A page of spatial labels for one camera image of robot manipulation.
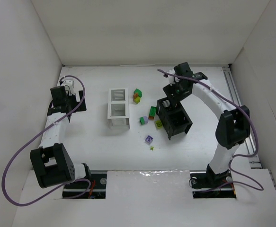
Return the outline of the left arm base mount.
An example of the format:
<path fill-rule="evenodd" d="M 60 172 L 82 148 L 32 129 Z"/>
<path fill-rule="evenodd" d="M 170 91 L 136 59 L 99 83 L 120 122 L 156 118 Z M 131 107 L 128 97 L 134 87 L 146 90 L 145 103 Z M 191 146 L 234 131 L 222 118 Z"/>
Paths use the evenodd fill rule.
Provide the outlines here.
<path fill-rule="evenodd" d="M 105 199 L 107 185 L 107 171 L 92 171 L 91 185 L 88 182 L 74 182 L 64 186 L 62 197 L 75 199 Z"/>

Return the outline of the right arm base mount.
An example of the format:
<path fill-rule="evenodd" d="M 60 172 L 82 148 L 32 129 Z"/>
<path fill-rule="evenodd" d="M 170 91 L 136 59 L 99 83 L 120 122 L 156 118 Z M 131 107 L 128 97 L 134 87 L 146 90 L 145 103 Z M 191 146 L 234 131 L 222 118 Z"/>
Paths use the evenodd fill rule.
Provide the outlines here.
<path fill-rule="evenodd" d="M 212 175 L 206 171 L 191 171 L 189 186 L 194 199 L 236 199 L 236 192 L 231 182 L 230 171 L 221 175 Z"/>

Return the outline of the lime lego square brick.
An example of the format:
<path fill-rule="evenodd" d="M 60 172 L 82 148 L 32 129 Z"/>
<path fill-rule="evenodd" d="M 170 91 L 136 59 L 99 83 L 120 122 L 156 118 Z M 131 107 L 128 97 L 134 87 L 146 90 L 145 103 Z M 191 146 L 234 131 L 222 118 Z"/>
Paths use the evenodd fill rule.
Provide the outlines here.
<path fill-rule="evenodd" d="M 162 124 L 161 120 L 155 121 L 154 124 L 155 124 L 156 129 L 163 128 L 163 124 Z"/>

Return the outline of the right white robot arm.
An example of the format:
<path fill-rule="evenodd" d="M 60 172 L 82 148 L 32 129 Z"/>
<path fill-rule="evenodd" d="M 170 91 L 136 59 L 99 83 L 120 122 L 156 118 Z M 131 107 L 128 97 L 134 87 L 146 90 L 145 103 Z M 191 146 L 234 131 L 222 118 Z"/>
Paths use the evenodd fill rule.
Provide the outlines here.
<path fill-rule="evenodd" d="M 240 145 L 250 136 L 249 109 L 227 100 L 204 73 L 194 73 L 187 62 L 163 72 L 163 76 L 169 79 L 169 84 L 163 88 L 166 98 L 157 102 L 156 114 L 169 138 L 182 132 L 188 133 L 192 126 L 181 104 L 189 95 L 203 101 L 218 119 L 215 131 L 217 148 L 213 159 L 204 173 L 191 173 L 191 187 L 195 190 L 216 190 L 221 186 L 231 186 L 232 182 L 227 181 L 231 176 L 231 161 Z"/>

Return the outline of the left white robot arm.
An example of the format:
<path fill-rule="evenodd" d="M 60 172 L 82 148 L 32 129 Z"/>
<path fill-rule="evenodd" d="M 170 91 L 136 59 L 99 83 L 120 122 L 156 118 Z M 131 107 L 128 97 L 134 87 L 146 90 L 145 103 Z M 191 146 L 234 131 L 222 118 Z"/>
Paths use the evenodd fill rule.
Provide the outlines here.
<path fill-rule="evenodd" d="M 78 102 L 73 85 L 61 85 L 50 89 L 52 106 L 48 108 L 46 127 L 42 133 L 41 143 L 30 152 L 30 160 L 41 188 L 76 179 L 91 179 L 87 164 L 75 164 L 71 160 L 63 141 L 71 116 L 75 112 L 86 111 L 85 102 Z"/>

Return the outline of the black two-cell container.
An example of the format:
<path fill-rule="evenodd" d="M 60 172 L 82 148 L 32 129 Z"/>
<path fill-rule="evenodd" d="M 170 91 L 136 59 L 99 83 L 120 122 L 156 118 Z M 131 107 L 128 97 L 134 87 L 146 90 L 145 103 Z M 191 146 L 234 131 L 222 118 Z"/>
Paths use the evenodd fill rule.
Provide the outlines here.
<path fill-rule="evenodd" d="M 156 114 L 158 115 L 169 140 L 171 140 L 171 137 L 175 135 L 181 133 L 187 134 L 193 125 L 182 104 L 178 102 L 173 107 L 167 97 L 157 100 Z"/>

